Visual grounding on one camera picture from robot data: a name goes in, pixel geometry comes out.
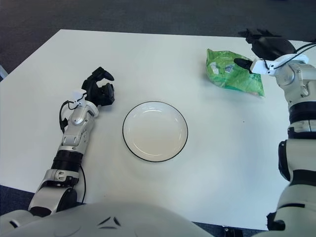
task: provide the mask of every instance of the white table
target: white table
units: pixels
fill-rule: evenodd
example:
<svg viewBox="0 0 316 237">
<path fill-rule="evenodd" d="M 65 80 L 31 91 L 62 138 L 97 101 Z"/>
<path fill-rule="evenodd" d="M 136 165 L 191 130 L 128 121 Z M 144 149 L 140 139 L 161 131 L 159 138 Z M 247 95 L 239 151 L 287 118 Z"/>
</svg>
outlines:
<svg viewBox="0 0 316 237">
<path fill-rule="evenodd" d="M 116 79 L 116 100 L 100 110 L 83 159 L 87 203 L 128 198 L 195 222 L 266 229 L 287 185 L 277 166 L 287 103 L 268 76 L 265 98 L 213 85 L 207 48 L 255 57 L 241 38 L 60 30 L 0 84 L 1 184 L 36 191 L 61 140 L 62 102 L 102 66 Z M 187 121 L 188 142 L 167 162 L 143 161 L 123 141 L 126 114 L 146 101 L 166 102 Z M 83 182 L 77 190 L 81 197 Z"/>
</svg>

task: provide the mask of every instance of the robot forearm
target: robot forearm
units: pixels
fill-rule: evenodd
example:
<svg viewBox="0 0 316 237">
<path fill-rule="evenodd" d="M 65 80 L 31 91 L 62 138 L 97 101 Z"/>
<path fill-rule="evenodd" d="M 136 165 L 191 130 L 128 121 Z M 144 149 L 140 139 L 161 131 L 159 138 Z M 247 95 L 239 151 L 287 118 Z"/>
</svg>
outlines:
<svg viewBox="0 0 316 237">
<path fill-rule="evenodd" d="M 29 211 L 36 216 L 47 216 L 77 204 L 77 193 L 74 189 L 79 181 L 79 168 L 88 145 L 94 118 L 98 116 L 98 105 L 110 105 L 114 101 L 113 86 L 107 84 L 98 88 L 96 82 L 113 77 L 98 68 L 74 93 L 73 113 L 65 120 L 64 134 L 53 165 L 42 180 L 35 193 Z"/>
</svg>

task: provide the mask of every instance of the plate rim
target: plate rim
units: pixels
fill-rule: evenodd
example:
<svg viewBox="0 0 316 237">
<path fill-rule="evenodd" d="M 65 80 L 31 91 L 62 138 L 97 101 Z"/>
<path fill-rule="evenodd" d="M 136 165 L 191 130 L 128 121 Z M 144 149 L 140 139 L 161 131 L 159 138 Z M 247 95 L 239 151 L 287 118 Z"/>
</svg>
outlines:
<svg viewBox="0 0 316 237">
<path fill-rule="evenodd" d="M 171 158 L 169 158 L 169 159 L 165 159 L 165 160 L 161 160 L 161 161 L 152 161 L 152 160 L 148 160 L 148 159 L 141 158 L 140 156 L 136 155 L 136 154 L 129 148 L 129 146 L 128 146 L 126 140 L 125 140 L 125 136 L 124 136 L 124 124 L 125 124 L 125 121 L 126 121 L 127 116 L 128 116 L 128 115 L 130 114 L 130 112 L 132 112 L 132 110 L 135 109 L 136 107 L 138 107 L 138 106 L 140 106 L 140 105 L 142 105 L 142 104 L 150 103 L 150 102 L 158 102 L 158 103 L 163 103 L 163 104 L 166 104 L 166 105 L 171 106 L 171 107 L 174 108 L 176 111 L 178 111 L 178 113 L 182 116 L 182 118 L 183 118 L 183 120 L 184 120 L 184 123 L 186 124 L 186 128 L 187 128 L 186 141 L 184 142 L 183 147 L 179 150 L 179 152 L 178 152 L 177 154 L 175 154 L 174 156 L 172 156 Z M 186 143 L 187 143 L 188 137 L 189 137 L 189 130 L 188 130 L 188 124 L 187 124 L 186 119 L 184 118 L 184 116 L 182 115 L 182 113 L 181 113 L 179 110 L 177 110 L 174 106 L 172 106 L 172 105 L 170 105 L 170 104 L 168 104 L 168 103 L 162 102 L 162 101 L 154 101 L 154 100 L 151 100 L 151 101 L 146 101 L 146 102 L 143 102 L 143 103 L 140 103 L 140 104 L 134 106 L 134 107 L 127 113 L 127 115 L 126 115 L 125 118 L 124 118 L 123 125 L 122 125 L 122 135 L 123 135 L 124 143 L 126 144 L 127 148 L 128 148 L 136 157 L 138 157 L 138 158 L 140 158 L 140 159 L 142 159 L 142 160 L 144 160 L 144 161 L 147 161 L 147 162 L 161 163 L 161 162 L 165 162 L 165 161 L 167 161 L 167 160 L 170 160 L 170 159 L 176 157 L 176 156 L 183 150 L 183 148 L 185 147 L 185 145 L 186 145 Z"/>
</svg>

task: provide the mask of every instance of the black cable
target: black cable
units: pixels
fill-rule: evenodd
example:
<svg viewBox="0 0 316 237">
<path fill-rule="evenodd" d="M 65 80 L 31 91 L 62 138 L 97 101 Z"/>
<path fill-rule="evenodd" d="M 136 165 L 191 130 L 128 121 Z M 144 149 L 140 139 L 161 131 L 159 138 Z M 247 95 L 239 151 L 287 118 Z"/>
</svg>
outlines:
<svg viewBox="0 0 316 237">
<path fill-rule="evenodd" d="M 316 46 L 316 44 L 315 44 L 315 45 L 313 45 L 313 46 L 311 46 L 311 47 L 309 47 L 309 48 L 307 48 L 307 49 L 304 49 L 304 50 L 303 50 L 303 51 L 301 51 L 300 53 L 296 54 L 294 57 L 292 57 L 292 58 L 290 58 L 289 60 L 287 60 L 285 63 L 282 63 L 281 65 L 279 65 L 279 66 L 275 67 L 275 69 L 278 69 L 278 68 L 280 68 L 280 67 L 284 66 L 284 65 L 285 65 L 285 64 L 287 64 L 289 61 L 291 61 L 291 60 L 293 60 L 294 58 L 296 58 L 298 55 L 300 55 L 300 54 L 304 53 L 305 51 L 307 51 L 307 50 L 309 50 L 309 49 L 311 49 L 311 48 L 313 48 L 313 47 L 315 47 L 315 46 Z"/>
<path fill-rule="evenodd" d="M 83 168 L 82 168 L 81 165 L 80 165 L 80 169 L 81 169 L 81 171 L 82 171 L 82 174 L 83 174 L 83 181 L 84 181 L 84 192 L 83 192 L 83 197 L 82 197 L 82 201 L 81 201 L 81 204 L 83 204 L 83 201 L 84 201 L 84 198 L 85 198 L 85 191 L 86 191 L 87 183 L 85 182 L 85 175 L 84 175 L 84 171 L 83 171 Z"/>
<path fill-rule="evenodd" d="M 265 62 L 266 69 L 270 70 L 270 68 L 268 67 L 267 61 L 265 59 L 263 59 L 263 61 Z"/>
<path fill-rule="evenodd" d="M 69 101 L 65 101 L 61 107 L 60 107 L 60 110 L 59 110 L 59 125 L 60 125 L 60 129 L 62 130 L 62 132 L 64 133 L 65 132 L 65 127 L 63 126 L 63 123 L 65 123 L 64 121 L 61 120 L 61 112 L 63 111 L 63 108 L 65 105 L 69 105 Z"/>
<path fill-rule="evenodd" d="M 308 44 L 306 44 L 306 45 L 303 45 L 302 47 L 299 47 L 298 49 L 296 49 L 296 50 L 295 50 L 295 53 L 297 53 L 298 51 L 300 51 L 300 50 L 303 49 L 303 48 L 306 48 L 306 47 L 311 46 L 311 45 L 314 45 L 314 44 L 316 44 L 316 42 L 312 42 L 312 43 L 308 43 Z"/>
<path fill-rule="evenodd" d="M 78 107 L 78 105 L 77 105 L 77 106 L 76 106 L 76 107 L 74 107 L 74 108 L 70 108 L 70 107 L 69 107 L 69 104 L 70 104 L 70 103 L 72 103 L 72 104 L 73 104 L 73 102 L 72 102 L 72 101 L 68 101 L 68 109 L 69 109 L 69 110 L 74 110 L 74 109 L 76 109 L 76 108 Z"/>
</svg>

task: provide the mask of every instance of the silver robot arm segment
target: silver robot arm segment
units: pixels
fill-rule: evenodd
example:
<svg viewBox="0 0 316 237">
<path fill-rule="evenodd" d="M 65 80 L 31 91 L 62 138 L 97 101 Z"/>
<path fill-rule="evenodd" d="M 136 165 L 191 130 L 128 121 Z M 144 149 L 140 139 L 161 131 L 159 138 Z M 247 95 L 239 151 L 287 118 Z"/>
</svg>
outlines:
<svg viewBox="0 0 316 237">
<path fill-rule="evenodd" d="M 82 89 L 74 92 L 72 108 L 69 101 L 63 104 L 68 105 L 73 112 L 64 120 L 61 120 L 60 114 L 62 141 L 52 167 L 46 172 L 30 203 L 29 211 L 34 216 L 44 217 L 77 205 L 74 187 L 79 181 L 81 160 L 85 155 L 94 119 L 99 114 L 97 106 L 114 102 L 113 85 L 107 83 L 99 87 L 96 84 L 102 79 L 114 80 L 110 73 L 99 67 L 83 82 Z"/>
<path fill-rule="evenodd" d="M 278 152 L 280 173 L 290 184 L 276 212 L 267 216 L 271 232 L 259 237 L 316 233 L 316 68 L 307 64 L 305 55 L 288 61 L 292 57 L 289 54 L 275 61 L 255 60 L 250 67 L 253 73 L 276 77 L 288 102 L 290 120 L 289 139 L 279 144 Z"/>
</svg>

